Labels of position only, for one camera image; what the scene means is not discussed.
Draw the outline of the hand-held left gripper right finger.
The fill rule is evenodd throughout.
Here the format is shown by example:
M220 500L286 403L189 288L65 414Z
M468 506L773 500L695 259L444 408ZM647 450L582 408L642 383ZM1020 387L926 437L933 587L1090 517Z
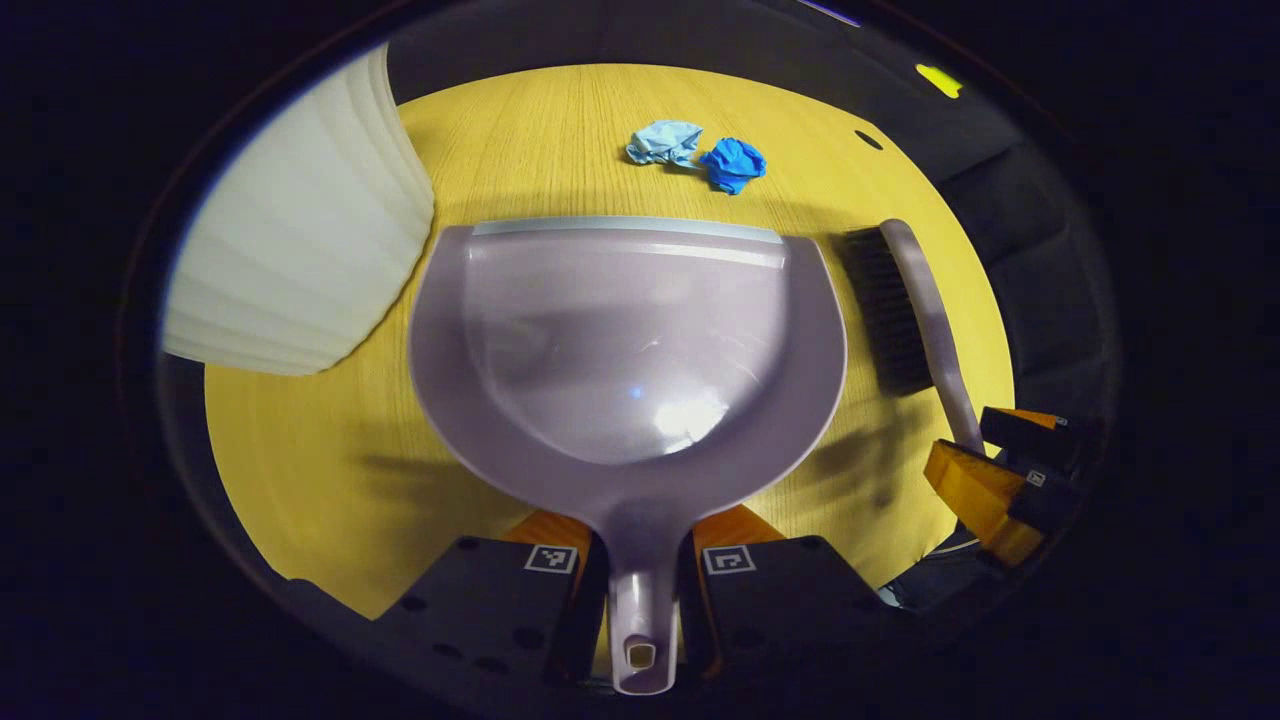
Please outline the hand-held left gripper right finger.
M901 612L826 538L736 506L680 547L680 626L682 691L841 691L869 682Z

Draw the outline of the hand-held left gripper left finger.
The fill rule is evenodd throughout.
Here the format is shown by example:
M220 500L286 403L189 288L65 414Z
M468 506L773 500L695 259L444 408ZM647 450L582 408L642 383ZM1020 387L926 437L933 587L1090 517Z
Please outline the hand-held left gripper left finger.
M594 532L535 511L497 539L457 538L375 625L397 660L577 685L593 676L608 574Z

